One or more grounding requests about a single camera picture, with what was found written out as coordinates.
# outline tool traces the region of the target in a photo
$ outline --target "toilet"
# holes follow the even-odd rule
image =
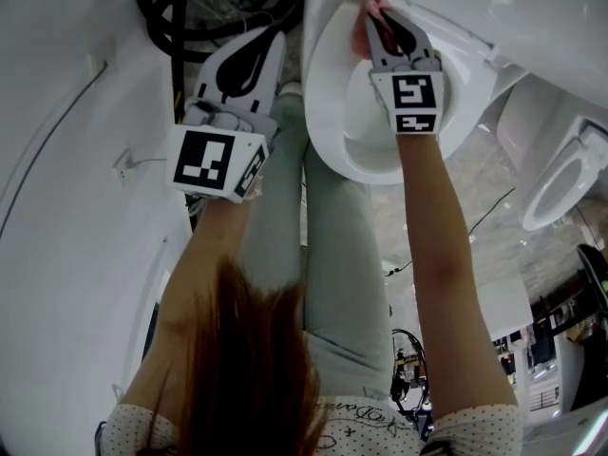
[[[584,101],[608,106],[608,0],[388,0],[422,28],[444,69],[444,158],[487,106],[529,72]],[[401,182],[394,134],[351,51],[361,0],[306,0],[302,77],[313,145],[337,173]],[[584,60],[573,56],[584,55]]]
[[[608,109],[533,75],[511,91],[497,136],[518,172],[514,202],[528,231],[562,217],[608,167]]]

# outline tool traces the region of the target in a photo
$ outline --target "person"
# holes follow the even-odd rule
[[[392,340],[369,187],[319,158],[296,86],[273,116],[261,196],[207,204],[149,352],[100,432],[102,456],[519,454],[520,415],[435,137],[396,139],[435,420],[425,445],[386,404]]]

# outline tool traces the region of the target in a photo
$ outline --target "shirt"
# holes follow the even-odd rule
[[[365,397],[321,397],[328,421],[317,444],[320,456],[417,456],[425,447],[418,432],[398,412]],[[100,439],[101,456],[135,456],[146,447],[153,413],[118,405]],[[515,456],[522,449],[522,422],[517,406],[467,408],[434,423],[428,444],[449,444],[454,456]],[[151,447],[177,444],[178,430],[157,415]]]

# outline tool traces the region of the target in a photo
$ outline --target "light green jeans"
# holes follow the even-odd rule
[[[300,281],[303,163],[308,251],[301,319],[321,392],[388,398],[392,338],[370,190],[319,158],[299,96],[279,97],[273,116],[282,131],[262,169],[262,195],[252,207],[240,264],[263,290]]]

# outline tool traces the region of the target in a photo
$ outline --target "floor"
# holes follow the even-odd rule
[[[299,79],[301,29],[301,25],[296,27],[288,36],[282,82]],[[186,66],[186,96],[196,81],[197,70],[197,65]],[[469,229],[516,184],[515,171],[495,135],[503,106],[504,100],[491,106],[461,147],[446,160]],[[371,192],[381,256],[401,267],[411,260],[402,186],[372,187]],[[597,241],[602,247],[603,240],[608,239],[606,199],[608,185],[598,185],[579,203],[584,219],[573,210],[559,224],[530,233],[521,227],[513,204],[506,197],[470,237],[478,288],[492,280],[521,276],[531,302],[551,293],[580,267],[575,251],[578,244]],[[302,215],[303,244],[305,217]],[[411,266],[386,281],[393,327],[419,333]]]

